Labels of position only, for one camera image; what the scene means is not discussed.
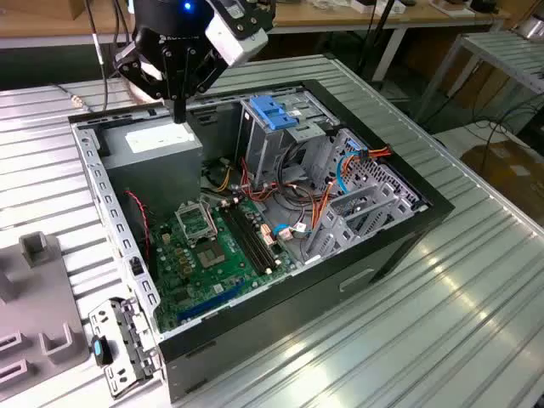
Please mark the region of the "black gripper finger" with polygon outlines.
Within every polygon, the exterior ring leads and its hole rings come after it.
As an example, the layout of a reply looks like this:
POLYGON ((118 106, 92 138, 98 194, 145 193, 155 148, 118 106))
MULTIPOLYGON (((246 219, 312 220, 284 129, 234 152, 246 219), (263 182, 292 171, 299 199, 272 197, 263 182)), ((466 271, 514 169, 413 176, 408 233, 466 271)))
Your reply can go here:
POLYGON ((178 98, 175 101, 175 122, 186 121, 186 102, 195 94, 206 92, 227 68, 227 63, 215 48, 188 48, 184 57, 178 98))
POLYGON ((161 100, 174 123, 179 123, 179 96, 169 86, 166 73, 159 71, 142 55, 135 42, 118 50, 114 56, 116 71, 141 93, 154 100, 161 100))

